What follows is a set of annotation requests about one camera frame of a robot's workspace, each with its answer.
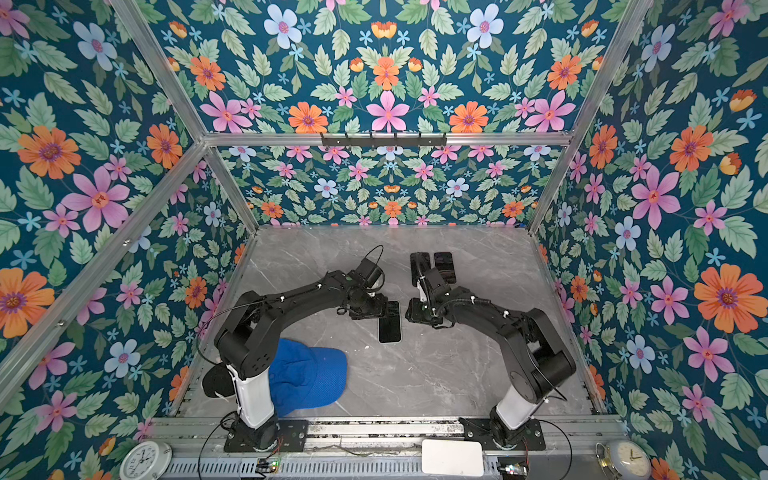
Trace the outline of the silver-edged smartphone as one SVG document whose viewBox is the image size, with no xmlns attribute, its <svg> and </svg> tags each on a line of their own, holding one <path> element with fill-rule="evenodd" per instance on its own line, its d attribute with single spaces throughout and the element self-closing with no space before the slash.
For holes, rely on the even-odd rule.
<svg viewBox="0 0 768 480">
<path fill-rule="evenodd" d="M 424 274 L 432 268 L 430 254 L 428 252 L 411 253 L 410 268 L 412 285 L 416 287 Z"/>
</svg>

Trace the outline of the pink-edged smartphone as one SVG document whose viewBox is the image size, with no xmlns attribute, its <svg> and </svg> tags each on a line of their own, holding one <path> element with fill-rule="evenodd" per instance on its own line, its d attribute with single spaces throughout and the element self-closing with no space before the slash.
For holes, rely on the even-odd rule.
<svg viewBox="0 0 768 480">
<path fill-rule="evenodd" d="M 435 252 L 434 264 L 435 268 L 439 271 L 440 275 L 446 283 L 457 283 L 454 259 L 451 252 Z"/>
</svg>

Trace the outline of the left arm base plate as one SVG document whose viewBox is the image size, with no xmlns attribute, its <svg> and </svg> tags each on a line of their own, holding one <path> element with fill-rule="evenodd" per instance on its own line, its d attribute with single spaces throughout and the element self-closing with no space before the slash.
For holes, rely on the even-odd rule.
<svg viewBox="0 0 768 480">
<path fill-rule="evenodd" d="M 238 418 L 228 428 L 223 450 L 227 453 L 302 452 L 308 438 L 305 420 L 267 420 L 258 428 Z"/>
</svg>

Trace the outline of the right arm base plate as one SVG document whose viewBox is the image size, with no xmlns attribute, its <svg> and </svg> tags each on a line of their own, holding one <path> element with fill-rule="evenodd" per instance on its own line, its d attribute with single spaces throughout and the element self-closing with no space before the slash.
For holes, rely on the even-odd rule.
<svg viewBox="0 0 768 480">
<path fill-rule="evenodd" d="M 489 418 L 460 417 L 458 421 L 464 429 L 464 439 L 480 443 L 486 451 L 543 451 L 546 448 L 538 420 L 530 420 L 517 430 L 508 429 L 500 420 Z"/>
</svg>

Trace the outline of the blue-edged smartphone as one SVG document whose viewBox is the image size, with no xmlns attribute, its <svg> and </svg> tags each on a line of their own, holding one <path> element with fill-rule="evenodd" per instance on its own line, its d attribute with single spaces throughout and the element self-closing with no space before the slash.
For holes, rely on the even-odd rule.
<svg viewBox="0 0 768 480">
<path fill-rule="evenodd" d="M 399 343 L 402 340 L 400 305 L 397 301 L 388 301 L 379 317 L 378 339 L 382 344 Z"/>
</svg>

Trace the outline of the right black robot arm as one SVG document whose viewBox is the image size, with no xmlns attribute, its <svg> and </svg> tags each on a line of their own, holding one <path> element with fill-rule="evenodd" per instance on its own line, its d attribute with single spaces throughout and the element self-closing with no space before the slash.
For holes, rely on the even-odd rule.
<svg viewBox="0 0 768 480">
<path fill-rule="evenodd" d="M 554 323 L 540 309 L 512 310 L 450 283 L 425 252 L 410 255 L 412 284 L 406 319 L 435 330 L 468 326 L 499 346 L 510 381 L 506 394 L 489 414 L 493 441 L 517 445 L 548 396 L 577 372 L 576 362 Z"/>
</svg>

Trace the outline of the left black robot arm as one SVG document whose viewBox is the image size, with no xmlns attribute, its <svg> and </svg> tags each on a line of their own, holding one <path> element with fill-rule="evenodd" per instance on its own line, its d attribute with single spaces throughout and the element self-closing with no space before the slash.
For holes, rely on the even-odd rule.
<svg viewBox="0 0 768 480">
<path fill-rule="evenodd" d="M 287 292 L 242 294 L 214 337 L 214 346 L 232 377 L 241 423 L 257 431 L 277 419 L 268 370 L 285 329 L 328 309 L 354 320 L 382 317 L 387 307 L 387 297 L 380 293 L 384 281 L 383 270 L 365 258 L 349 272 L 329 271 Z"/>
</svg>

